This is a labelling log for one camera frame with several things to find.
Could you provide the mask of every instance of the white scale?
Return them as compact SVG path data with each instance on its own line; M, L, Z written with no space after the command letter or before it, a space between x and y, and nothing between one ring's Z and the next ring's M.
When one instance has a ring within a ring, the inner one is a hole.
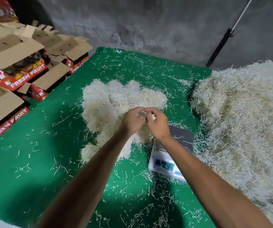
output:
M175 126L169 126L169 130L172 137L185 147L186 152L193 153L193 132ZM169 153L167 153L164 147L157 140L154 140L148 169L178 180L186 181Z

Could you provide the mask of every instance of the green table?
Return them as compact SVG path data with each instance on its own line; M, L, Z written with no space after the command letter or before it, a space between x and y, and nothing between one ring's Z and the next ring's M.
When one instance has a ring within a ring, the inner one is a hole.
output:
M207 68L125 50L99 48L75 74L57 87L0 138L0 219L21 227L34 224L80 169L79 152L93 136L81 117L81 88L131 79L161 89L169 99L169 121L197 132L188 87ZM130 159L116 163L88 227L214 227L187 184L147 170L149 150L134 147Z

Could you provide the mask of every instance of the white fiber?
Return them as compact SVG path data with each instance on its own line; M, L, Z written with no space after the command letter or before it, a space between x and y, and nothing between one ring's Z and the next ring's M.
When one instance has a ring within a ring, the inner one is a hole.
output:
M96 137L97 145L87 144L81 150L82 162L88 162L118 129L124 114L137 106L157 107L164 109L167 106L167 97L160 91L142 88L134 80L125 86L117 80L108 84L100 80L93 82L83 89L84 112L82 116L87 122L91 133L99 132ZM131 143L138 145L150 139L149 128L144 124L141 130L134 134L123 147L119 158L128 158L131 153Z
M197 156L273 222L273 62L214 71L191 104L208 132Z

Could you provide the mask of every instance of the human arm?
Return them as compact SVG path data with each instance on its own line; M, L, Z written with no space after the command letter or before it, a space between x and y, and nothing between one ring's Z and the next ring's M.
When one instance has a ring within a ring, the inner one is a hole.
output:
M167 150L201 205L217 227L273 228L267 217L245 195L228 184L179 144L169 132L167 117L145 108L150 132Z
M143 109L144 107L136 107L124 115L119 129L60 192L44 212L36 228L87 226L119 153L146 120L138 116L138 112Z

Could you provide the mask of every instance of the gray wall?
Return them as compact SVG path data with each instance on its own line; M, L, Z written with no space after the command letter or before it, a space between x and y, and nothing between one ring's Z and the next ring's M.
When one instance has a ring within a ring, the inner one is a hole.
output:
M205 66L247 0L39 0L56 29L93 47Z
M273 0L253 0L211 68L273 61Z

